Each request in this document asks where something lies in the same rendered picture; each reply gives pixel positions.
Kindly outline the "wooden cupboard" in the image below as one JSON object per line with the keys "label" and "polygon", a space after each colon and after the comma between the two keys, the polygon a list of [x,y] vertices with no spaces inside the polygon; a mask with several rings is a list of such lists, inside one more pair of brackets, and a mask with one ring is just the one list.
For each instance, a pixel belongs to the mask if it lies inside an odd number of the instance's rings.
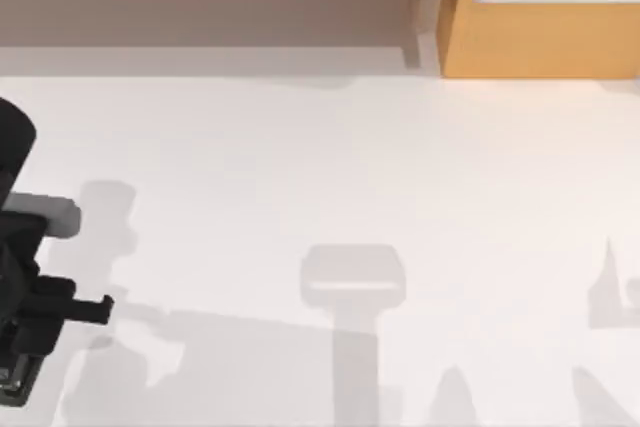
{"label": "wooden cupboard", "polygon": [[640,0],[441,0],[436,39],[450,79],[631,79]]}

